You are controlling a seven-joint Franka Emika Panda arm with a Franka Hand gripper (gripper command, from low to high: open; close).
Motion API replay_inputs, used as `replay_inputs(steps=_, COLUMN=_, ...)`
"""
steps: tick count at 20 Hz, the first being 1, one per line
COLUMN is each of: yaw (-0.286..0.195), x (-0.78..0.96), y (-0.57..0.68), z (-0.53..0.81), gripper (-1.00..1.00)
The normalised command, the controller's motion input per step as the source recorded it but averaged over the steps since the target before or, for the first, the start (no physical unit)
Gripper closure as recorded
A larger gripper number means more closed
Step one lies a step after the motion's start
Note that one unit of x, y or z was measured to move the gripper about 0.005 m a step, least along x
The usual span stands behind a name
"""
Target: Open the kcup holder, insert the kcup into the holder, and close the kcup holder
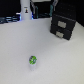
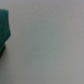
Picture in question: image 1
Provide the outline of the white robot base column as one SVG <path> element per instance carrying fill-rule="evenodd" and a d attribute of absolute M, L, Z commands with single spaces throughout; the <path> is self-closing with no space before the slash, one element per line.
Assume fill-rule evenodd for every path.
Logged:
<path fill-rule="evenodd" d="M 21 2 L 21 19 L 30 20 L 32 18 L 32 13 L 30 10 L 30 0 L 20 0 Z"/>

